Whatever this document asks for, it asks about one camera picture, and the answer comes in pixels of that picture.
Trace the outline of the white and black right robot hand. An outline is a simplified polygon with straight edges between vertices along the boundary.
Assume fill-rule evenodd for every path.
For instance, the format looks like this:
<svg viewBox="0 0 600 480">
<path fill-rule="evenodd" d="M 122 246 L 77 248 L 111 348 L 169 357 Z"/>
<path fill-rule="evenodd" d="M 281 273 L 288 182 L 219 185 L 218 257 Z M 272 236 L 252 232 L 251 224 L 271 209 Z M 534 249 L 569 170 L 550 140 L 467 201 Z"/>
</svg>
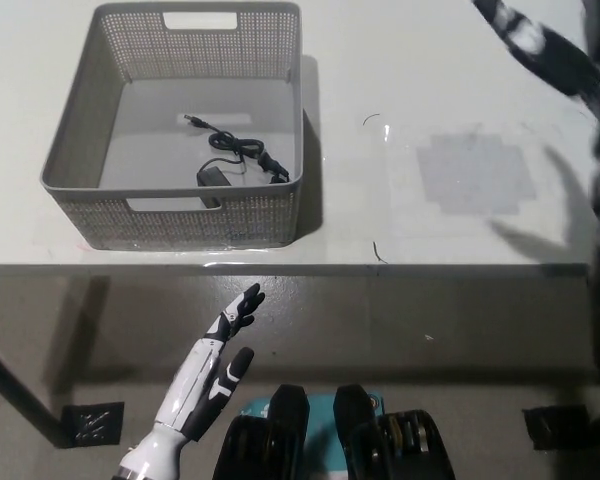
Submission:
<svg viewBox="0 0 600 480">
<path fill-rule="evenodd" d="M 573 42 L 502 1 L 473 6 L 529 72 L 568 97 L 600 98 L 600 67 Z"/>
</svg>

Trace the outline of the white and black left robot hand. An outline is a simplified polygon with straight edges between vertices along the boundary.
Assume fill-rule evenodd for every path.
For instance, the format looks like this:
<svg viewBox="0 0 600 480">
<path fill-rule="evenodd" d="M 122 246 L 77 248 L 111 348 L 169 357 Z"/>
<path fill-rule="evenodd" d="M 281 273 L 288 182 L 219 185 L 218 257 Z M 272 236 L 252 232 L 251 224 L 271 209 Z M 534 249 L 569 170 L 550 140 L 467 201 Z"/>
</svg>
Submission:
<svg viewBox="0 0 600 480">
<path fill-rule="evenodd" d="M 253 323 L 254 313 L 264 299 L 261 286 L 252 284 L 194 342 L 157 411 L 157 431 L 197 442 L 216 421 L 255 356 L 253 349 L 243 347 L 222 367 L 222 354 L 229 341 Z"/>
</svg>

